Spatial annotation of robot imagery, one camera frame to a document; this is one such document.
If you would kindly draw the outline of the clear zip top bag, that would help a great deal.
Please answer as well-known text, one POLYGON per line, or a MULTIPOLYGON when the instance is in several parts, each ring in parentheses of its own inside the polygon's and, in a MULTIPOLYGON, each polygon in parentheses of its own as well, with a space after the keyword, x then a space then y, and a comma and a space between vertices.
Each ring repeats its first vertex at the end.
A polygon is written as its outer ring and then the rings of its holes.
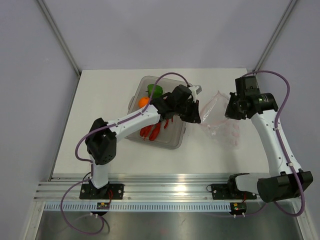
POLYGON ((230 98, 218 91, 201 109, 199 124, 208 138, 226 149, 240 147, 240 121, 225 116, 230 98))

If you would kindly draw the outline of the green bell pepper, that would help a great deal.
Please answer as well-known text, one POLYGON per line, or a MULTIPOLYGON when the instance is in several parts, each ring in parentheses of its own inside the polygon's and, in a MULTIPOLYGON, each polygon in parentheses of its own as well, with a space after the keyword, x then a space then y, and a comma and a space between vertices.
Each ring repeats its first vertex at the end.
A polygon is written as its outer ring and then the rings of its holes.
POLYGON ((147 85, 147 95, 150 98, 152 96, 152 99, 161 97, 164 93, 164 90, 159 85, 154 84, 148 84, 147 85))

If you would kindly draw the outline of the red toy lobster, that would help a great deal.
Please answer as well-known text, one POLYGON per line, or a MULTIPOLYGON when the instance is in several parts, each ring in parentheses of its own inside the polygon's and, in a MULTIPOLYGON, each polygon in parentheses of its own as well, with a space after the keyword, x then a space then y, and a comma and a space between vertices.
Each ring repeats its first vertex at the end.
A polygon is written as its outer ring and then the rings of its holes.
POLYGON ((148 125, 143 127, 139 131, 140 137, 144 140, 148 138, 149 141, 155 141, 162 129, 162 124, 159 122, 157 124, 148 125))

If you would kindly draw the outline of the orange fruit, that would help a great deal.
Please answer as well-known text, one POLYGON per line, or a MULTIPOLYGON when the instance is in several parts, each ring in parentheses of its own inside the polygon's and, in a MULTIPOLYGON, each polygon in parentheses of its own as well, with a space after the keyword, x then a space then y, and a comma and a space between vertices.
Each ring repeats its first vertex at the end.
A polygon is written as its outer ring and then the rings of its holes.
POLYGON ((138 101, 138 107, 144 108, 145 106, 148 105, 148 103, 150 102, 150 98, 149 97, 142 97, 139 101, 138 101))

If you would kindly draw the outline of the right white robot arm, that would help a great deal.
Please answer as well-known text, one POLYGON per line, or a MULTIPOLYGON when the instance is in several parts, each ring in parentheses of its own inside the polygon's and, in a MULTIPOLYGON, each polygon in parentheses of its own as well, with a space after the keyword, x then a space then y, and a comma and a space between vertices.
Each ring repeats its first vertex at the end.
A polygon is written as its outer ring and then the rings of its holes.
POLYGON ((261 93, 254 76, 235 80, 236 91, 230 93, 225 117, 250 119, 262 142, 269 167, 266 176, 238 173, 228 180, 227 193, 239 198, 244 192, 260 196, 265 203, 304 198, 313 182, 310 171, 303 171, 293 156, 278 117, 279 107, 271 93, 261 93))

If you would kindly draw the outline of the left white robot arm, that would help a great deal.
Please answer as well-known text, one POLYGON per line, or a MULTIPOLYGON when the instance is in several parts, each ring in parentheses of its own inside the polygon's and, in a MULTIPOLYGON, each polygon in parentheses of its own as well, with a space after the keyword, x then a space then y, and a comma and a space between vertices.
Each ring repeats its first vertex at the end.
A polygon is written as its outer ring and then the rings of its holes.
POLYGON ((108 194, 108 166, 117 153, 117 143, 130 134, 151 125, 156 125, 174 116, 183 122, 199 124, 199 85, 178 85, 172 92, 152 99, 149 105, 118 120, 107 122, 98 118, 85 139, 87 151, 93 160, 90 193, 97 199, 108 194))

